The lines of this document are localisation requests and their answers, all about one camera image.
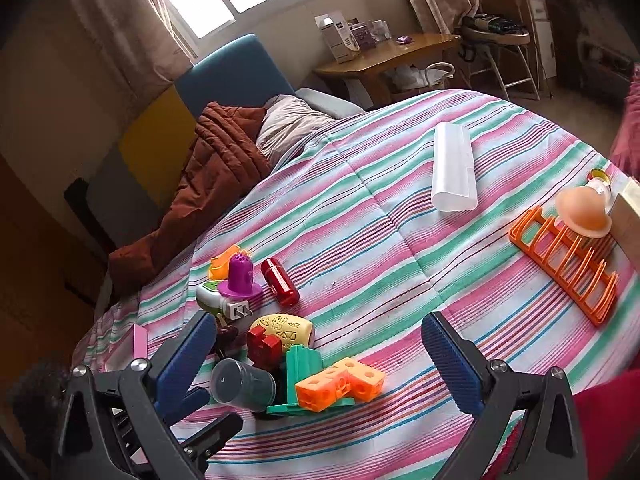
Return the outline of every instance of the wooden table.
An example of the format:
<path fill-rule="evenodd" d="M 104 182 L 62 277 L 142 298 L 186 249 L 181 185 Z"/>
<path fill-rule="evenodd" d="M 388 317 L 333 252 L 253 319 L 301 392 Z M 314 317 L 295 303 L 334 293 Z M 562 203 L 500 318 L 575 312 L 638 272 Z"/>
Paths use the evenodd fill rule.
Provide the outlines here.
<path fill-rule="evenodd" d="M 381 72 L 403 64 L 411 65 L 421 57 L 439 54 L 460 44 L 460 36 L 455 34 L 418 33 L 411 37 L 414 40 L 406 45 L 397 44 L 395 39 L 382 41 L 352 61 L 333 61 L 316 68 L 314 72 L 323 79 L 359 79 L 374 106 L 388 105 L 392 101 L 391 92 L 380 78 Z"/>

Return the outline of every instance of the striped tablecloth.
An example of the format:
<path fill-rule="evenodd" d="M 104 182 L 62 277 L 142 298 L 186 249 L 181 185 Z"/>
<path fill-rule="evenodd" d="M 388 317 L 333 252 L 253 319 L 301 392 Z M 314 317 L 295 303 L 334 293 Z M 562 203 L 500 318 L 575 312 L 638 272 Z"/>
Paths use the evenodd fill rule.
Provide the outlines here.
<path fill-rule="evenodd" d="M 431 205 L 434 127 L 471 133 L 478 208 L 442 214 Z M 134 322 L 152 354 L 198 309 L 195 287 L 209 259 L 233 243 L 259 264 L 276 256 L 300 290 L 289 312 L 311 320 L 325 364 L 345 356 L 386 372 L 383 395 L 341 415 L 276 421 L 242 412 L 244 429 L 210 460 L 207 478 L 431 478 L 470 422 L 433 368 L 420 321 L 443 310 L 487 358 L 514 370 L 568 371 L 574 392 L 606 381 L 636 354 L 638 277 L 620 248 L 618 304 L 597 330 L 570 298 L 507 238 L 513 220 L 607 168 L 590 146 L 516 105 L 470 91 L 432 92 L 342 120 L 292 148 L 273 174 L 178 256 L 138 298 L 118 304 L 79 343 L 93 368 Z M 255 315 L 278 311 L 261 273 Z M 214 364 L 194 384 L 207 386 Z M 172 429 L 179 439 L 227 411 L 211 403 Z"/>

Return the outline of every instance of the orange dish rack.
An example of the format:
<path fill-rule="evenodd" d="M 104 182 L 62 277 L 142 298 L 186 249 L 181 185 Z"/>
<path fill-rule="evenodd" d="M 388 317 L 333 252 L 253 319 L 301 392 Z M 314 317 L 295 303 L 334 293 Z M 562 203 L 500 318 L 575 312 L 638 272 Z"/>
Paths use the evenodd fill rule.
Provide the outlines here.
<path fill-rule="evenodd" d="M 575 301 L 589 320 L 598 326 L 604 322 L 616 302 L 618 274 L 604 272 L 606 261 L 600 260 L 599 263 L 595 263 L 593 261 L 594 249 L 582 248 L 582 237 L 575 234 L 566 225 L 558 228 L 555 222 L 555 216 L 548 218 L 542 216 L 542 207 L 529 209 L 516 220 L 509 230 L 509 240 L 542 267 Z M 540 228 L 534 234 L 531 242 L 527 244 L 523 240 L 523 236 L 528 228 L 535 223 L 540 224 Z M 547 242 L 549 242 L 548 247 L 543 248 L 543 252 L 537 253 L 536 247 Z M 559 256 L 564 250 L 566 250 L 566 254 Z M 556 259 L 561 258 L 557 266 L 553 266 L 550 261 L 554 256 L 557 257 Z M 572 267 L 577 267 L 575 272 L 572 272 Z M 599 297 L 596 295 L 596 288 L 602 291 Z"/>

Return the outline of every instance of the red cylinder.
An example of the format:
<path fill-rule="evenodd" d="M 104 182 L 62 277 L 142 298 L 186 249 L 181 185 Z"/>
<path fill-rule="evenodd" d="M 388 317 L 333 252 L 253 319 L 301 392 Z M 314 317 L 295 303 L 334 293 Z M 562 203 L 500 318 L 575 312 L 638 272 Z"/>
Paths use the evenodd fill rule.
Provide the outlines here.
<path fill-rule="evenodd" d="M 276 258 L 264 260 L 260 264 L 260 270 L 281 306 L 294 306 L 300 300 L 300 293 Z"/>

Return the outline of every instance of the pink box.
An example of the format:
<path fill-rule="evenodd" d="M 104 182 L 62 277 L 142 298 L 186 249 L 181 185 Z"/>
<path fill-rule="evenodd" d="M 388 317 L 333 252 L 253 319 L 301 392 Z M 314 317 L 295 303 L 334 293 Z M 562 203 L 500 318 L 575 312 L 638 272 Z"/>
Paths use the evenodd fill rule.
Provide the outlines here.
<path fill-rule="evenodd" d="M 113 372 L 114 370 L 124 370 L 133 359 L 143 357 L 148 358 L 146 328 L 140 325 L 133 325 L 129 331 L 116 343 L 109 352 L 102 370 Z"/>

